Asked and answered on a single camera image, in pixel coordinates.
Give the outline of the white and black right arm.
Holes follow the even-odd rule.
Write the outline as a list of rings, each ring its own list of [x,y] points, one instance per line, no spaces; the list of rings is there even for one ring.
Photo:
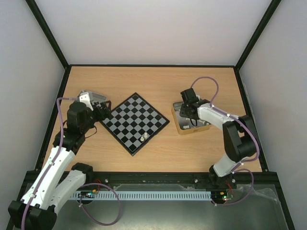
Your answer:
[[[226,177],[240,165],[258,159],[258,134],[250,116],[229,114],[213,105],[212,101],[201,100],[192,88],[182,91],[180,95],[183,100],[181,117],[197,122],[206,121],[223,132],[225,153],[209,168],[209,182],[213,187],[221,187]]]

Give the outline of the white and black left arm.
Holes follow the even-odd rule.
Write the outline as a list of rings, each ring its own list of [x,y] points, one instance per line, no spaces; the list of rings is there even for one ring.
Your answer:
[[[22,230],[50,230],[57,215],[70,196],[85,182],[90,181],[93,168],[79,163],[63,181],[60,180],[74,159],[85,134],[111,116],[111,102],[91,103],[88,100],[73,102],[67,111],[67,127],[61,127],[53,142],[49,159],[33,185],[19,201],[8,207],[15,227]]]

